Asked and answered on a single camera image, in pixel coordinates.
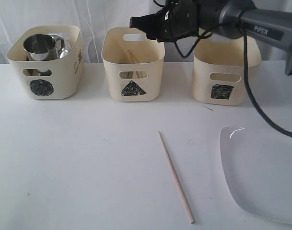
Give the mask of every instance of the stainless steel cup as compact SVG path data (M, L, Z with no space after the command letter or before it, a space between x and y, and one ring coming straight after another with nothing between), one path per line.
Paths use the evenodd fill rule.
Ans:
M35 34L23 43L29 61L52 61L59 59L65 49L64 39L57 35ZM39 69L39 73L46 73L48 69Z

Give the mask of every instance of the white table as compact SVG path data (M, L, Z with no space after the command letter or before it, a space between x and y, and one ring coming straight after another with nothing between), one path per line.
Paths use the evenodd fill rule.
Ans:
M292 129L284 65L263 62L253 91ZM0 230L292 229L241 210L222 172L219 131L267 124L248 99L239 107L195 101L191 75L192 63L166 63L158 99L119 103L109 96L103 65L88 64L73 97L35 101L11 67L0 65ZM188 223L158 130L196 225Z

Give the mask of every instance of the white curtain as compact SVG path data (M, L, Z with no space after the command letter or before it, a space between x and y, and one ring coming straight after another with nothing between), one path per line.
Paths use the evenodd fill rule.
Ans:
M292 0L255 0L263 9L292 12ZM0 0L0 63L6 53L28 29L49 24L72 24L82 29L86 62L102 62L101 49L107 30L126 26L131 16L158 11L152 0ZM193 39L179 42L183 52ZM260 44L263 59L283 59L284 53ZM166 44L165 61L191 61L179 57L173 44Z

